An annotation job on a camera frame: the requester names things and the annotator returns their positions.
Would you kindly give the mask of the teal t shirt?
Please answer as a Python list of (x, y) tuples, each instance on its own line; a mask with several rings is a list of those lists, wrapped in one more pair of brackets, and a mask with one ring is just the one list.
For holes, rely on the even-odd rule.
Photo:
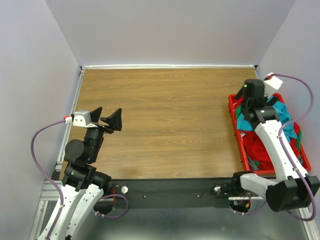
[[(292, 117), (284, 103), (277, 101), (272, 107), (275, 109), (276, 113), (278, 114), (282, 125), (292, 120)], [(247, 120), (245, 120), (245, 116), (242, 112), (239, 118), (236, 119), (236, 128), (243, 132), (253, 131), (251, 124)], [(284, 127), (283, 132), (285, 134), (287, 141), (290, 143), (291, 140), (298, 139), (298, 135), (300, 133), (300, 127), (297, 123), (291, 123)]]

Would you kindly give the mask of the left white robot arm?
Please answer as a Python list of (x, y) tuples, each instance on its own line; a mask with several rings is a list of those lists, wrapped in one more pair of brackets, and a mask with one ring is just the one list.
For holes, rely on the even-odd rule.
[(111, 176), (97, 171), (96, 162), (104, 141), (104, 134), (122, 130), (122, 109), (118, 108), (108, 117), (102, 117), (103, 108), (93, 111), (79, 110), (64, 118), (74, 127), (85, 128), (84, 138), (70, 140), (64, 148), (67, 163), (58, 186), (51, 178), (48, 181), (57, 189), (59, 198), (40, 240), (74, 240), (83, 221), (95, 204), (104, 197), (116, 198)]

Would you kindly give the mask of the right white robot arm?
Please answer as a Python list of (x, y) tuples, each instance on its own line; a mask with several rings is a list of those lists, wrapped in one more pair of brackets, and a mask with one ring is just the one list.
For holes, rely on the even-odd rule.
[(241, 196), (252, 192), (264, 198), (274, 212), (312, 206), (316, 211), (315, 195), (320, 188), (317, 176), (310, 176), (300, 164), (285, 134), (276, 110), (268, 97), (282, 85), (278, 75), (264, 80), (246, 79), (242, 87), (242, 113), (262, 141), (275, 170), (276, 180), (258, 176), (252, 171), (233, 174), (230, 191)]

